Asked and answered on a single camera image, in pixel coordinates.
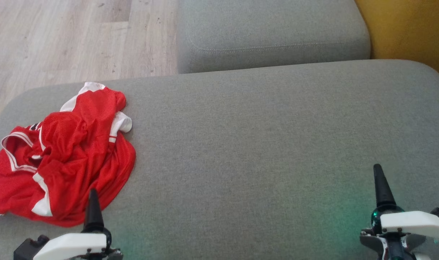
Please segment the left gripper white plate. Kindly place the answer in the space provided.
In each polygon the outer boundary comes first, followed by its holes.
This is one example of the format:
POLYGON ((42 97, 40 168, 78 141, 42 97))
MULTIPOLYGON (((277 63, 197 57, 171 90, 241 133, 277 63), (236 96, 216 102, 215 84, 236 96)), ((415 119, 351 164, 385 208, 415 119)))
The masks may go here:
POLYGON ((83 233, 69 233, 48 241, 34 260, 122 260, 123 253, 111 248, 111 241, 103 233, 104 221, 98 193, 92 188, 85 212, 83 233))

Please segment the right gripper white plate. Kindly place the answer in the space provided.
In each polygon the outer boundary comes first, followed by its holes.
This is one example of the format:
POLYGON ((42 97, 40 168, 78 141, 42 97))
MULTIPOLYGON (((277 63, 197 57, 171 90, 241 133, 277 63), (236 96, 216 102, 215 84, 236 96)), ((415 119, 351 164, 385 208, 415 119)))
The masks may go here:
POLYGON ((439 244, 439 208, 431 213, 404 211, 397 206, 380 164, 373 166, 376 209, 371 228, 362 229, 360 243, 378 254, 378 260, 429 260, 413 250, 426 238, 439 244))

